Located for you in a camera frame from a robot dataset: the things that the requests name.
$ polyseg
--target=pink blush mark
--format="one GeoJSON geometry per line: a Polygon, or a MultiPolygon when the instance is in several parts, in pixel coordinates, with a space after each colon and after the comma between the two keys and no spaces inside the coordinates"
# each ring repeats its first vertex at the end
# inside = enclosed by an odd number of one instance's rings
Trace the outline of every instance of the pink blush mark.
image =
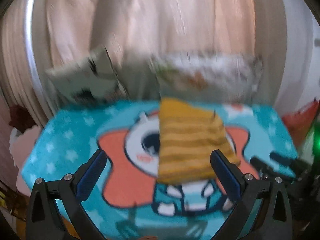
{"type": "Polygon", "coordinates": [[[153,157],[148,154],[137,154],[137,159],[143,163],[151,163],[153,161],[153,157]]]}

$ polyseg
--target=cartoon character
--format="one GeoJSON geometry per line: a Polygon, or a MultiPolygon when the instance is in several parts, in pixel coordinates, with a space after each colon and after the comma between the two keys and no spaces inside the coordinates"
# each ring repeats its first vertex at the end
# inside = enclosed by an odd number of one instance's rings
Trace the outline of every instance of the cartoon character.
{"type": "MultiPolygon", "coordinates": [[[[239,127],[226,127],[228,140],[241,160],[243,173],[257,171],[243,158],[249,133],[239,127]]],[[[157,183],[159,163],[159,118],[157,113],[140,115],[140,120],[130,129],[106,133],[99,146],[112,163],[106,180],[103,197],[117,208],[151,205],[153,211],[163,216],[194,216],[215,210],[228,211],[233,203],[218,180],[203,180],[179,186],[157,183]]]]}

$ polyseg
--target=yellow fabric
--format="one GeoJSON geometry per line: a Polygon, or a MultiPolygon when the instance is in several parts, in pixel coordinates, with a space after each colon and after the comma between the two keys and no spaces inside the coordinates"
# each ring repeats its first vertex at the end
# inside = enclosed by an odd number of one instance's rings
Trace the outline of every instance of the yellow fabric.
{"type": "Polygon", "coordinates": [[[210,155],[219,149],[231,163],[239,164],[220,117],[211,111],[165,98],[159,111],[159,183],[177,185],[214,179],[210,155]]]}

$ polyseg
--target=yellow striped cloth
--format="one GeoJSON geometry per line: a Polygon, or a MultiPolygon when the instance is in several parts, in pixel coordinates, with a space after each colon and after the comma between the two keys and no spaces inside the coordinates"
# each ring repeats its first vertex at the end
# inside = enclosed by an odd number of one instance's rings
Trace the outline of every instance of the yellow striped cloth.
{"type": "Polygon", "coordinates": [[[159,183],[178,185],[212,179],[210,154],[219,149],[231,163],[239,164],[220,117],[211,111],[165,98],[159,111],[159,183]]]}

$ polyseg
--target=metal screw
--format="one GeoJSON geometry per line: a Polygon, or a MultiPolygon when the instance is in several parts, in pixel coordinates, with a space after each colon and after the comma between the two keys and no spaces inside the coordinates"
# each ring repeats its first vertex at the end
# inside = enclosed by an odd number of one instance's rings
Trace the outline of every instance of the metal screw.
{"type": "Polygon", "coordinates": [[[72,179],[72,174],[67,174],[64,176],[65,180],[71,180],[72,179]]]}
{"type": "Polygon", "coordinates": [[[282,183],[282,179],[280,177],[276,177],[276,182],[277,183],[282,183]]]}
{"type": "Polygon", "coordinates": [[[244,177],[245,177],[246,180],[253,180],[253,175],[250,174],[250,173],[245,174],[244,177]]]}
{"type": "Polygon", "coordinates": [[[36,179],[36,184],[40,184],[42,182],[42,178],[36,179]]]}

